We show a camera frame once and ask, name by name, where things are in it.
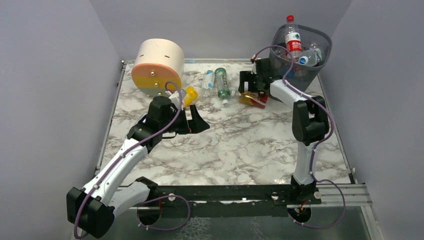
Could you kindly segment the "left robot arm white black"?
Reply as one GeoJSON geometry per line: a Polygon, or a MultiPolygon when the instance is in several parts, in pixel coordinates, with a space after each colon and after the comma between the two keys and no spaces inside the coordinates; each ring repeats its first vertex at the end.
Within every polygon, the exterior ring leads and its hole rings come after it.
{"type": "Polygon", "coordinates": [[[130,128],[126,139],[112,160],[81,188],[73,187],[66,194],[67,220],[74,225],[74,238],[88,235],[103,237],[117,216],[132,205],[148,199],[153,183],[135,181],[123,191],[118,188],[137,163],[161,142],[164,133],[198,134],[210,129],[194,104],[191,119],[180,103],[156,96],[147,114],[130,128]]]}

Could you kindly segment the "green plastic bottle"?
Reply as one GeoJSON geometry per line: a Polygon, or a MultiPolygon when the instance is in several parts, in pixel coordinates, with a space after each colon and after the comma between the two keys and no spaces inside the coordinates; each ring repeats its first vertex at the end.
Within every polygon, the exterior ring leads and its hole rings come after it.
{"type": "Polygon", "coordinates": [[[219,67],[214,72],[215,82],[217,84],[217,95],[224,105],[226,105],[231,96],[228,86],[227,71],[223,67],[219,67]]]}

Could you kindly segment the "clear bottle red label front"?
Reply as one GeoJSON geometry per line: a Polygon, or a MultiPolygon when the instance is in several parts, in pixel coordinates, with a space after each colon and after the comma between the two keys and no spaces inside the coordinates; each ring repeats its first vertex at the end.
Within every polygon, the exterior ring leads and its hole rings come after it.
{"type": "Polygon", "coordinates": [[[303,51],[300,28],[295,23],[295,17],[288,15],[286,17],[286,25],[284,29],[285,46],[291,53],[292,57],[297,61],[303,51]]]}

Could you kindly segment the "clear bottle small label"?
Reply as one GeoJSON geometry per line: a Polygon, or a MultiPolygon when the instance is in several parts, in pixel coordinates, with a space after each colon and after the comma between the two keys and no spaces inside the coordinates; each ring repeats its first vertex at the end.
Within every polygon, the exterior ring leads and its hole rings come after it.
{"type": "Polygon", "coordinates": [[[314,67],[324,59],[324,50],[316,42],[312,42],[308,48],[301,52],[298,63],[302,66],[314,67]]]}

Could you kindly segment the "grey mesh waste bin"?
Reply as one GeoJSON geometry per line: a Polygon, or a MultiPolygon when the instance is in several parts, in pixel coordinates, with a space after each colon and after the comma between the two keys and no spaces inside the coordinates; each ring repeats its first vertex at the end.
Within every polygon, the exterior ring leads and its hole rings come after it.
{"type": "Polygon", "coordinates": [[[281,26],[273,38],[272,44],[277,47],[271,48],[269,53],[271,66],[277,75],[287,74],[286,80],[304,92],[328,62],[332,40],[326,33],[304,25],[299,25],[296,32],[286,37],[285,28],[286,25],[281,26]],[[294,58],[293,68],[289,70],[290,55],[282,48],[288,43],[294,49],[298,42],[302,51],[294,58]]]}

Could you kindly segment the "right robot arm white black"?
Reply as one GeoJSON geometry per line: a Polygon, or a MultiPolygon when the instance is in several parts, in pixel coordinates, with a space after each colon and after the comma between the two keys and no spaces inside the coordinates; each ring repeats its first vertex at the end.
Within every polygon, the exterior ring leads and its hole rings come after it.
{"type": "Polygon", "coordinates": [[[314,178],[317,143],[330,130],[325,100],[306,94],[277,75],[269,58],[252,59],[251,70],[239,73],[239,102],[265,108],[269,97],[292,107],[292,133],[298,143],[296,166],[290,179],[289,196],[306,198],[316,191],[314,178]]]}

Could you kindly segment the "clear bottle white blue label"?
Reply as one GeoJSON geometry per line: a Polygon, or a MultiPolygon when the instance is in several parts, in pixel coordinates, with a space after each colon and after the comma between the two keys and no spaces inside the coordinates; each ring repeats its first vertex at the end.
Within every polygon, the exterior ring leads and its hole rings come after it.
{"type": "Polygon", "coordinates": [[[212,96],[212,91],[214,88],[214,80],[215,80],[215,75],[213,70],[209,69],[203,74],[201,87],[200,87],[200,94],[199,94],[199,98],[201,100],[212,96]]]}

